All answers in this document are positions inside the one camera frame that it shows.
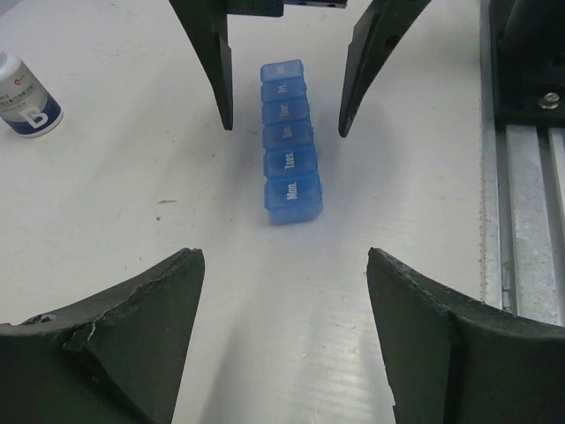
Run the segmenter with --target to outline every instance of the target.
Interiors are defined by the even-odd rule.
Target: white table
[[[35,140],[0,126],[0,322],[199,247],[207,273],[176,423],[392,424],[369,248],[480,296],[478,2],[432,2],[342,140],[347,46],[367,5],[230,17],[233,132],[167,0],[25,0],[0,18],[0,44],[65,109]],[[325,210],[275,227],[259,68],[292,58],[305,64]]]

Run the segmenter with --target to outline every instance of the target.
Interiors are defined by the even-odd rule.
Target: table surface
[[[176,423],[392,424],[369,248],[480,296],[479,7],[434,0],[343,140],[347,46],[367,5],[230,17],[232,132],[167,0],[25,0],[0,18],[0,42],[65,111],[38,139],[0,126],[0,322],[201,248]],[[259,69],[292,58],[305,64],[325,210],[276,227]]]

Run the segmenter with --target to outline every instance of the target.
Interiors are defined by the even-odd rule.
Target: blue label
[[[18,134],[31,135],[43,131],[45,128],[53,124],[61,114],[61,106],[55,99],[47,94],[47,102],[43,110],[37,107],[26,108],[22,112],[25,121],[9,121],[5,122]]]

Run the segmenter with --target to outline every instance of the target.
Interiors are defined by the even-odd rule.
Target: pill organizer
[[[323,209],[304,66],[261,67],[265,208],[275,224],[310,221]]]

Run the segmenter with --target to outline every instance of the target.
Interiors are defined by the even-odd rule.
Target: metal bolt
[[[547,93],[539,100],[539,107],[545,110],[557,109],[560,99],[557,93]]]

